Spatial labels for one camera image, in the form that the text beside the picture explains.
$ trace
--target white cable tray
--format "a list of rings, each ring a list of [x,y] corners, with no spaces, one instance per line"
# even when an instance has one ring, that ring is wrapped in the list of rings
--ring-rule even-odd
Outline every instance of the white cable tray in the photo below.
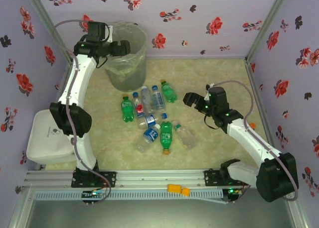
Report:
[[[82,191],[38,191],[35,194],[37,201],[79,201],[99,200],[82,198]],[[169,193],[167,190],[112,190],[108,200],[173,200],[173,199],[217,199],[223,198],[222,189],[192,189],[189,197],[178,193]]]

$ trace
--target purple wall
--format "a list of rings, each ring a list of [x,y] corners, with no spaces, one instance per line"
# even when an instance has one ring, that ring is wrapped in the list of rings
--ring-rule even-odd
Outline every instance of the purple wall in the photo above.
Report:
[[[0,11],[0,226],[7,227],[18,187],[35,168],[24,155],[33,117],[56,99],[66,60],[28,0],[0,3],[5,8]]]
[[[148,56],[243,57],[275,0],[41,1],[53,23],[84,15],[97,21],[137,23],[149,36]],[[71,49],[82,30],[79,23],[59,28]]]
[[[318,0],[286,0],[252,59],[277,147],[297,160],[300,196],[313,227],[319,224],[317,8]]]

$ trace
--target gray floor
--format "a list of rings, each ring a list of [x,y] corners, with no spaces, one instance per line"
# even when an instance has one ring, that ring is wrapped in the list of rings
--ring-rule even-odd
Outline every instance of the gray floor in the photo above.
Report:
[[[199,200],[35,202],[28,228],[294,228],[287,203],[250,190],[236,204]]]

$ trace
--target orange object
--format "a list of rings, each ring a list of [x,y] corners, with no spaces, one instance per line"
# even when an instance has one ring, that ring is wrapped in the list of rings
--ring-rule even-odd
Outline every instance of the orange object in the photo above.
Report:
[[[181,193],[181,185],[168,184],[167,192]]]
[[[182,195],[189,197],[190,189],[183,187],[183,191],[181,192]]]
[[[251,126],[251,128],[252,128],[253,130],[256,129],[256,124],[255,124],[254,122],[251,122],[249,125]]]

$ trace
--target green bottle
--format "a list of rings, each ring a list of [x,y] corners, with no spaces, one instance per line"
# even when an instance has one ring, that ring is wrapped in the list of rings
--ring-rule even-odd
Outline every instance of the green bottle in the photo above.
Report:
[[[172,141],[172,125],[170,122],[162,122],[160,125],[160,143],[163,147],[163,154],[169,155],[169,147]]]
[[[174,103],[177,100],[177,94],[174,89],[166,82],[166,80],[161,80],[161,90],[169,103]]]
[[[134,119],[134,110],[133,104],[129,100],[128,95],[123,95],[123,101],[121,103],[122,106],[122,113],[123,113],[123,120],[124,122],[132,122]]]

